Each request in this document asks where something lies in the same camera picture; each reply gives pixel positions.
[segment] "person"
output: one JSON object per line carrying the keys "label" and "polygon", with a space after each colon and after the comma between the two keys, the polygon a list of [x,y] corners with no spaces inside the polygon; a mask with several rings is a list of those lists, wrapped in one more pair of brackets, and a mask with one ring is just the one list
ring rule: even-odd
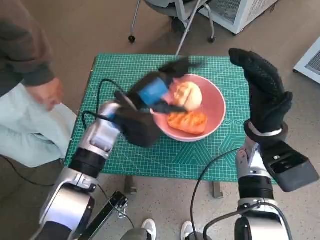
{"label": "person", "polygon": [[[145,220],[142,227],[136,227],[127,231],[121,240],[156,240],[157,228],[153,219],[149,218]],[[203,240],[204,237],[201,233],[196,232],[198,240]],[[181,228],[180,239],[181,240],[195,240],[195,233],[192,228],[192,223],[186,221]]]}
{"label": "person", "polygon": [[0,0],[0,155],[30,168],[65,157],[76,120],[51,60],[23,4]]}

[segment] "metal bracket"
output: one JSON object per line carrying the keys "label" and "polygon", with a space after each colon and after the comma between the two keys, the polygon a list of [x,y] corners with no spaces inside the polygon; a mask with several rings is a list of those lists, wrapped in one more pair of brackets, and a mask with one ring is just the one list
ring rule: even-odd
{"label": "metal bracket", "polygon": [[222,199],[224,197],[224,193],[221,191],[220,182],[213,181],[212,182],[212,196],[215,199]]}
{"label": "metal bracket", "polygon": [[137,193],[137,186],[133,176],[125,176],[124,193],[135,195]]}
{"label": "metal bracket", "polygon": [[127,208],[128,199],[121,192],[116,191],[109,201],[106,202],[103,209],[98,213],[98,215],[92,220],[90,225],[86,228],[83,234],[78,238],[78,240],[92,240],[99,229],[106,223],[108,218],[115,211],[115,208],[121,209]]}
{"label": "metal bracket", "polygon": [[126,218],[127,212],[128,212],[128,203],[126,203],[125,205],[120,205],[119,207],[117,207],[116,209],[118,209],[119,211],[121,211],[122,213],[119,212],[119,219],[124,219]]}

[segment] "chair wheel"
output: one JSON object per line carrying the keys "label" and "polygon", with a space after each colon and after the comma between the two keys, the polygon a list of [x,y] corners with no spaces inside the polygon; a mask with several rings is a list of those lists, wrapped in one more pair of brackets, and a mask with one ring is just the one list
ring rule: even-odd
{"label": "chair wheel", "polygon": [[129,36],[129,42],[133,44],[135,41],[136,41],[135,36],[130,35]]}
{"label": "chair wheel", "polygon": [[208,38],[208,42],[211,44],[213,44],[215,42],[215,40],[216,40],[216,37],[213,37],[213,38],[209,37]]}

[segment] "silver robot arm segment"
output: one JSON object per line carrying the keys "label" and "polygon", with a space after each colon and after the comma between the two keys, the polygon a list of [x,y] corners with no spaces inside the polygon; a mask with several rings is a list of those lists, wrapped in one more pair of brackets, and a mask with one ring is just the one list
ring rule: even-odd
{"label": "silver robot arm segment", "polygon": [[[260,133],[251,122],[248,127],[260,137],[279,135],[283,129]],[[246,208],[257,203],[270,203],[278,206],[274,200],[272,177],[267,171],[261,153],[261,146],[248,136],[243,147],[236,154],[237,176],[240,200],[238,207]],[[271,206],[262,205],[242,215],[234,227],[235,240],[288,240],[284,221]]]}
{"label": "silver robot arm segment", "polygon": [[[111,118],[119,107],[107,102],[99,114]],[[41,209],[40,228],[32,240],[73,240],[81,235],[95,205],[91,193],[97,188],[97,176],[119,133],[113,123],[98,118],[87,128],[69,168],[62,170]]]}

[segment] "pink bowl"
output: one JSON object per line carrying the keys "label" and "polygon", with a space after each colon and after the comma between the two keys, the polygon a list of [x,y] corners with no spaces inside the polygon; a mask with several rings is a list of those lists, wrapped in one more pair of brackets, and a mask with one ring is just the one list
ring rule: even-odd
{"label": "pink bowl", "polygon": [[[201,89],[202,103],[196,111],[203,112],[208,117],[208,122],[204,130],[204,133],[199,135],[193,135],[174,129],[168,125],[168,116],[166,114],[153,113],[154,121],[169,138],[172,138],[174,140],[180,142],[195,142],[204,139],[205,137],[209,136],[214,131],[216,131],[225,119],[226,101],[224,99],[224,96],[220,92],[219,88],[216,87],[216,85],[214,85],[212,82],[210,82],[208,79],[202,76],[187,74],[177,81],[179,83],[193,82],[197,84]],[[164,99],[168,103],[173,101],[172,95],[176,90],[175,88],[175,86],[171,88],[170,93],[168,93],[164,97]]]}

